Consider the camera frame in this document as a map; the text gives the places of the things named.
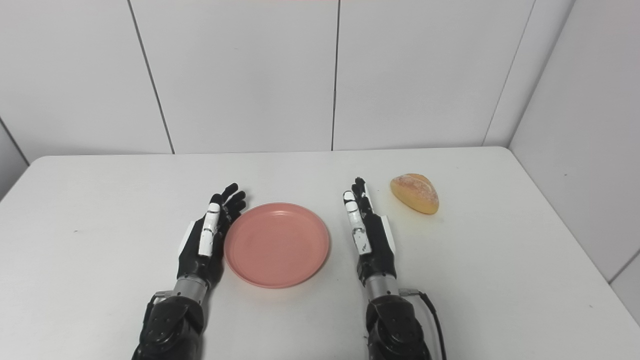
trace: robot finger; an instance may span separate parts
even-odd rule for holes
[[[237,192],[233,196],[231,196],[231,199],[229,199],[225,203],[225,205],[226,205],[226,207],[229,207],[229,206],[239,202],[240,200],[244,200],[245,197],[246,197],[246,193],[245,192]]]
[[[238,191],[238,184],[233,183],[227,186],[225,191],[222,192],[222,202],[227,201],[227,199],[231,196],[231,194],[233,194],[236,191]]]

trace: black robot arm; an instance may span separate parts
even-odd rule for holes
[[[202,302],[220,281],[225,236],[246,206],[244,192],[237,190],[231,184],[213,195],[207,213],[194,223],[180,252],[175,287],[157,292],[147,304],[132,360],[197,358],[205,323]]]

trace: white finger segment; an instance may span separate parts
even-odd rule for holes
[[[347,209],[347,215],[349,216],[349,222],[351,223],[351,234],[353,235],[353,241],[358,249],[358,254],[370,254],[371,244],[369,244],[369,238],[367,237],[367,231],[362,222],[362,216],[360,216],[360,209],[355,201],[355,196],[352,192],[344,192],[342,196],[344,199],[344,207]]]
[[[204,216],[202,224],[202,232],[200,233],[200,246],[198,247],[198,255],[209,256],[213,252],[213,236],[216,234],[216,225],[220,216],[220,205],[212,202]]]

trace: cable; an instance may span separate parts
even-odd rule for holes
[[[438,330],[438,341],[440,342],[440,358],[442,360],[447,360],[447,351],[444,349],[444,335],[442,335],[442,327],[440,326],[440,319],[438,319],[438,314],[436,314],[436,307],[433,305],[431,300],[429,300],[427,294],[419,291],[418,295],[420,295],[420,299],[424,301],[425,305],[427,305],[427,307],[429,308],[429,311],[431,311],[431,314],[433,315],[433,321],[436,323],[436,329]]]
[[[436,323],[436,329],[438,331],[438,342],[440,343],[440,359],[447,360],[447,351],[444,349],[444,335],[442,334],[442,326],[440,326],[440,319],[436,313],[436,307],[433,305],[427,294],[417,289],[400,289],[400,296],[416,296],[418,295],[425,305],[429,308],[429,312],[433,316],[433,321]]]

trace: black cable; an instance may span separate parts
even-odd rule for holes
[[[440,355],[442,360],[447,360],[447,351],[444,349],[444,335],[442,335],[442,327],[440,326],[440,319],[436,314],[436,307],[433,305],[427,294],[419,291],[420,299],[424,301],[425,305],[429,308],[429,311],[433,315],[433,321],[436,323],[436,329],[438,330],[438,341],[440,342]]]

